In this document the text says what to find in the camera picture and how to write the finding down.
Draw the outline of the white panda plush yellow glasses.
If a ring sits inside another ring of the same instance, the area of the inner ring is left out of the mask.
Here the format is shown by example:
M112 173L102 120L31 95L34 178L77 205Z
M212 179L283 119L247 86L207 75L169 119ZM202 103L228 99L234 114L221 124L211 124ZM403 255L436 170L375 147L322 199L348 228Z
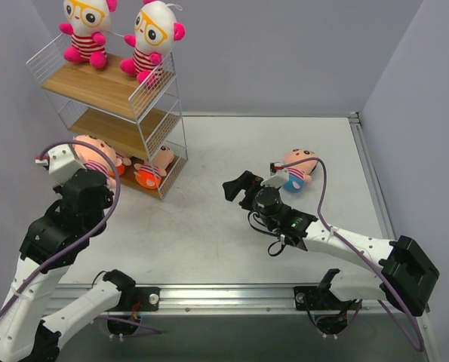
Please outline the white panda plush yellow glasses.
M106 66L106 36L111 26L111 13L116 10L113 0L65 0L67 22L59 29L71 38L71 45L63 52L70 63L89 63L95 69Z

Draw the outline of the boy plush blue shorts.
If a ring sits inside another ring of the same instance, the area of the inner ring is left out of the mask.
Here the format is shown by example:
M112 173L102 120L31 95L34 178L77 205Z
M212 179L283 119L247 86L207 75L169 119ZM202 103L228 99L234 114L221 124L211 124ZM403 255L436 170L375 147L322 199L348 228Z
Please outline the boy plush blue shorts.
M299 193L312 181L311 174L318 163L315 157L316 154L307 149L293 149L283 155L284 164L292 164L287 168L289 180L283 185L285 191Z
M73 138L75 141L80 141L83 143L88 143L96 148L98 148L102 153L104 153L111 163L107 162L106 159L98 152L93 149L89 149L86 146L73 144L75 153L80 158L83 165L90 170L98 170L107 176L107 186L111 189L115 189L116 181L114 177L109 175L109 171L112 170L111 165L113 164L117 170L117 166L123 164L125 167L131 166L130 156L124 152L116 151L108 143L101 139L90 135L78 135Z

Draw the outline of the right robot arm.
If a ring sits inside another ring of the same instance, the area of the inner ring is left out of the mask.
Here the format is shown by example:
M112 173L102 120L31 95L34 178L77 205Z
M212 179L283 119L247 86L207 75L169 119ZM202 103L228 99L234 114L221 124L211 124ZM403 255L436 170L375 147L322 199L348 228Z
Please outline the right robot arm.
M440 273L413 238L379 239L333 227L284 204L279 190L283 183L279 174L263 179L246 170L224 182L223 191L227 201L244 192L240 207L261 221L264 232L275 237L281 249L323 253L367 270L357 277L329 270L317 290L322 306L335 308L348 300L368 299L387 301L414 317L423 315Z

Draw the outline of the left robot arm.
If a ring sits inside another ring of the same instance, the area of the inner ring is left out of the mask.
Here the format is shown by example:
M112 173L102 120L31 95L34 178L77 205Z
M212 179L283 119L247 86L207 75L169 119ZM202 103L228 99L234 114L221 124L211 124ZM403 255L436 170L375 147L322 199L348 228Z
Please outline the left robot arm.
M114 209L99 171L80 169L64 184L44 216L30 224L0 316L0 361L55 361L65 344L100 314L129 309L136 282L119 270L52 315L45 311L77 255L101 234Z

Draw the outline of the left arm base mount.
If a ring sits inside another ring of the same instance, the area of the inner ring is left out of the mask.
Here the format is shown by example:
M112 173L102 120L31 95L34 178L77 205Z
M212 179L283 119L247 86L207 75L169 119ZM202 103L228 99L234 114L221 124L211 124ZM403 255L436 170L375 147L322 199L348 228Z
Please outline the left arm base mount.
M97 284L97 279L102 276L103 281L109 281L117 286L121 292L120 300L116 306L109 311L118 312L141 312L158 311L160 292L159 287L137 286L136 281L124 272L117 269L112 271L101 271L92 282L92 286Z

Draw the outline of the boy plush orange shorts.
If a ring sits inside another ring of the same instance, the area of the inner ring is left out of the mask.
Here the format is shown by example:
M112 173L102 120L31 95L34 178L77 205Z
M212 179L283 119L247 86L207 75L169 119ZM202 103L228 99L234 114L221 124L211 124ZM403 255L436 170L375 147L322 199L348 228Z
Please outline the boy plush orange shorts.
M134 164L135 180L146 189L157 189L167 176L167 167L174 160L174 152L167 146L161 146L150 161Z
M118 171L118 175L119 175L119 176L123 175L124 172L125 172L125 166L124 166L123 164L117 166L117 171ZM114 177L114 176L115 176L115 173L114 173L112 170L110 170L110 171L109 171L109 175L110 175L111 177Z

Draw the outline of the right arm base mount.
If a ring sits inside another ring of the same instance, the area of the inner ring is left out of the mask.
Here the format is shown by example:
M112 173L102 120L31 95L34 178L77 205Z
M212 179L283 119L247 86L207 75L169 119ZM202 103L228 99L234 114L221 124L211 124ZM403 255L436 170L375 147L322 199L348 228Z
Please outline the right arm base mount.
M348 311L356 310L357 299L340 301L331 292L331 282L340 273L338 268L327 271L321 281L317 284L295 286L294 303L298 311Z

